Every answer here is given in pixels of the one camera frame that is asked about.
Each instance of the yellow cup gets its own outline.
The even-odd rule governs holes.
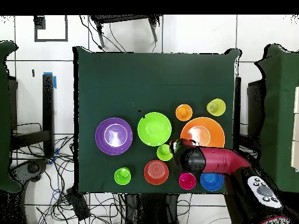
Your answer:
[[[221,99],[214,99],[207,105],[207,111],[213,116],[220,116],[224,114],[225,109],[225,102]]]

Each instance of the orange bowl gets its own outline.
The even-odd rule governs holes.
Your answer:
[[[187,121],[192,117],[192,108],[187,104],[179,105],[175,110],[175,116],[181,121]]]
[[[221,125],[211,118],[195,118],[189,121],[182,132],[181,138],[192,139],[197,145],[223,148],[225,143],[224,131]]]

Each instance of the magenta cup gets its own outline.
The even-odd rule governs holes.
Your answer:
[[[181,173],[179,184],[184,190],[191,190],[196,185],[196,178],[191,173]]]

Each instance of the blue cup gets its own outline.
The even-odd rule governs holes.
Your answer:
[[[217,191],[224,183],[224,176],[221,173],[202,173],[200,184],[207,191]]]

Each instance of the floor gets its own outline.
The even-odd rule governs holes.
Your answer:
[[[73,54],[72,46],[83,46],[91,51],[100,51],[99,36],[88,22],[87,16],[67,16],[68,42],[34,42],[33,16],[0,16],[0,40],[12,40],[18,50],[7,57],[9,73],[16,76],[18,88],[18,124],[42,123],[42,81],[43,72],[52,72],[57,77],[57,88],[54,89],[55,139],[72,137],[74,133],[73,103]],[[236,73],[242,78],[241,87],[241,133],[246,134],[248,123],[248,101],[246,88],[249,82],[262,78],[254,65],[261,60],[264,47],[278,43],[289,51],[299,49],[298,15],[165,15],[160,19],[155,44],[147,19],[112,23],[111,30],[117,41],[126,49],[135,53],[224,53],[230,48],[242,51]],[[103,28],[104,35],[114,42],[109,24]],[[64,39],[64,16],[46,16],[46,29],[38,30],[38,39]],[[118,51],[106,38],[105,50]],[[38,131],[38,125],[25,125],[18,132]],[[63,153],[71,155],[68,147]],[[14,156],[25,159],[27,155],[14,153]],[[64,172],[66,188],[73,185],[73,164],[67,164]],[[52,164],[47,165],[51,185],[57,187],[57,172]],[[28,224],[37,224],[40,211],[49,208],[55,199],[46,174],[37,183],[30,183],[26,193],[26,215]],[[179,197],[178,214],[180,224],[231,224],[223,195],[191,195]],[[113,196],[105,194],[87,194],[86,201],[91,212],[98,215],[116,215],[116,207],[110,207]],[[68,217],[74,215],[67,211]],[[112,218],[112,224],[120,224],[120,214]],[[105,224],[97,218],[78,222],[71,219],[69,224]],[[51,224],[67,224],[66,221],[54,221]]]

